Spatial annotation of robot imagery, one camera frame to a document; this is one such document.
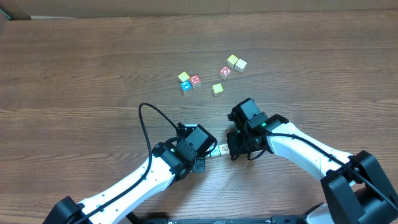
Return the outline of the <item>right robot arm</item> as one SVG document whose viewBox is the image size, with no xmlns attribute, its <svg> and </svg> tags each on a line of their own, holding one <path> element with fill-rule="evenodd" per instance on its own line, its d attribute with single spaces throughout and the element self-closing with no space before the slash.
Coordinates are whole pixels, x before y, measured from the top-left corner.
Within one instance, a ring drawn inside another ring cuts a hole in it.
<svg viewBox="0 0 398 224">
<path fill-rule="evenodd" d="M 397 219 L 397 192 L 378 160 L 327 146 L 299 130 L 287 118 L 268 117 L 247 98 L 228 115 L 235 131 L 227 134 L 231 160 L 254 152 L 288 159 L 317 179 L 326 202 L 304 213 L 299 223 L 391 223 Z"/>
</svg>

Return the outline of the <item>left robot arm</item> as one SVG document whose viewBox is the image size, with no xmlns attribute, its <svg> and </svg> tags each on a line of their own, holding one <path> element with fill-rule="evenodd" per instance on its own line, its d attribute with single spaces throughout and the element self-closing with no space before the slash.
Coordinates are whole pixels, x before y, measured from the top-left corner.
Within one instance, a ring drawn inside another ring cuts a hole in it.
<svg viewBox="0 0 398 224">
<path fill-rule="evenodd" d="M 177 135 L 160 142 L 131 174 L 79 203 L 67 196 L 51 209 L 45 224 L 119 223 L 141 203 L 191 173 L 217 140 L 201 125 L 179 123 Z"/>
</svg>

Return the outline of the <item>wooden block letter W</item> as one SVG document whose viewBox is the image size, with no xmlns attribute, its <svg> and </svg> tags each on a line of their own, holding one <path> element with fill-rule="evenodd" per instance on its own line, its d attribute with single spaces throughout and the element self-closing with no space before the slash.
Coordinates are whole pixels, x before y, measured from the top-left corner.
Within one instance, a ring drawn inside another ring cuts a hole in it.
<svg viewBox="0 0 398 224">
<path fill-rule="evenodd" d="M 221 153 L 220 153 L 220 150 L 219 150 L 219 149 L 214 149 L 214 150 L 211 152 L 211 154 L 210 154 L 211 158 L 213 158 L 213 157 L 219 157 L 220 155 L 221 155 Z"/>
</svg>

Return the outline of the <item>wooden block leaf picture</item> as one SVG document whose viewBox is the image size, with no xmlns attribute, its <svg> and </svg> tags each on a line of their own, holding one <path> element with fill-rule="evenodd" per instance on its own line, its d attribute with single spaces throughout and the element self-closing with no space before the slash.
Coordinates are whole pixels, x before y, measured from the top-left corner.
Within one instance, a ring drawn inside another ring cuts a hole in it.
<svg viewBox="0 0 398 224">
<path fill-rule="evenodd" d="M 219 145 L 219 149 L 220 149 L 220 155 L 224 156 L 224 155 L 228 155 L 229 154 L 229 147 L 227 144 L 221 144 Z"/>
</svg>

